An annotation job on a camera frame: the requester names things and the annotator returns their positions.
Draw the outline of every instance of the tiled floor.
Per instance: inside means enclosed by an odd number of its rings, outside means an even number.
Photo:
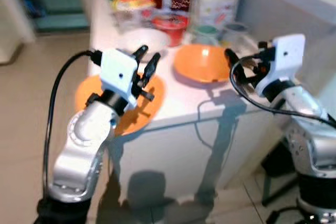
[[[26,46],[14,64],[0,66],[1,223],[32,223],[36,218],[36,203],[41,196],[42,150],[51,87],[64,62],[74,53],[87,48],[88,34],[43,37]],[[82,58],[70,67],[61,82],[51,140],[51,163],[64,144],[66,126],[74,113],[74,93],[86,73],[87,59]],[[286,179],[275,180],[273,188],[279,187]],[[130,213],[117,200],[112,200],[119,197],[115,193],[118,190],[105,191],[109,181],[105,160],[88,223],[266,223],[272,209],[294,203],[297,190],[266,209],[260,204],[262,180],[262,175],[257,175],[236,188],[219,191],[213,204],[185,199],[165,207]],[[107,196],[107,204],[100,204],[102,195]],[[295,220],[298,216],[288,213],[279,223]]]

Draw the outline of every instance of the silver robot arm segment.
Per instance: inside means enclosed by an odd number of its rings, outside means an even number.
[[[99,101],[71,118],[66,145],[57,158],[49,187],[52,198],[71,203],[93,196],[103,152],[113,140],[118,122],[117,113]]]
[[[318,101],[303,87],[283,90],[272,101],[281,109],[316,115],[328,119]],[[285,133],[297,172],[317,177],[336,177],[336,130],[316,120],[276,114],[275,119]]]

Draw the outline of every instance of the white bowl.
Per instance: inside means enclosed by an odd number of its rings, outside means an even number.
[[[147,54],[141,61],[148,62],[156,52],[162,56],[169,44],[170,37],[166,33],[151,28],[138,28],[124,33],[119,40],[118,48],[131,54],[142,45],[147,45]]]

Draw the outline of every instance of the black cable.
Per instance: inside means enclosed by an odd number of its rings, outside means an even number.
[[[296,112],[296,111],[289,111],[289,110],[280,110],[280,109],[274,109],[274,108],[270,108],[268,106],[265,106],[261,103],[258,103],[256,101],[254,101],[253,99],[251,99],[249,96],[245,95],[244,92],[240,89],[240,87],[237,85],[235,79],[234,79],[234,72],[235,69],[241,65],[243,63],[243,61],[246,60],[251,60],[251,59],[260,59],[259,57],[252,55],[252,56],[246,56],[243,57],[241,59],[239,59],[231,68],[230,70],[230,82],[232,84],[232,86],[234,87],[234,89],[238,92],[238,94],[240,94],[242,97],[244,97],[248,102],[250,102],[251,104],[253,104],[254,106],[262,109],[262,110],[266,110],[268,112],[271,112],[273,114],[283,114],[283,115],[294,115],[294,116],[300,116],[302,118],[307,118],[307,119],[313,119],[313,120],[317,120],[319,122],[325,123],[333,128],[336,129],[336,123],[323,119],[319,116],[315,116],[315,115],[308,115],[308,114],[303,114],[300,112]]]
[[[60,72],[58,73],[56,80],[54,82],[54,86],[52,87],[51,96],[50,96],[50,103],[49,103],[49,112],[48,112],[48,122],[47,122],[47,130],[46,130],[46,138],[44,142],[44,153],[43,153],[43,197],[47,198],[48,196],[48,165],[49,165],[49,146],[50,146],[50,137],[51,137],[51,128],[52,128],[52,120],[54,117],[54,106],[56,101],[56,92],[58,85],[61,81],[61,78],[67,68],[77,59],[82,56],[89,56],[92,57],[94,53],[92,51],[83,51],[75,54],[72,56],[61,68]]]
[[[283,207],[277,211],[272,211],[266,220],[266,224],[275,224],[280,217],[280,214],[287,211],[300,211],[298,207]]]

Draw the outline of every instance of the black tripod leg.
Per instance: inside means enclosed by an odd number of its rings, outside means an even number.
[[[265,179],[264,179],[264,189],[262,192],[262,200],[267,199],[269,197],[269,193],[271,190],[271,182],[272,182],[272,178],[265,175]]]
[[[273,195],[267,197],[266,199],[263,199],[261,204],[264,207],[267,207],[269,204],[271,204],[273,201],[277,200],[279,197],[287,193],[290,189],[295,187],[299,183],[299,178],[294,178],[287,184],[285,184],[283,187],[281,187],[279,190],[277,190]]]

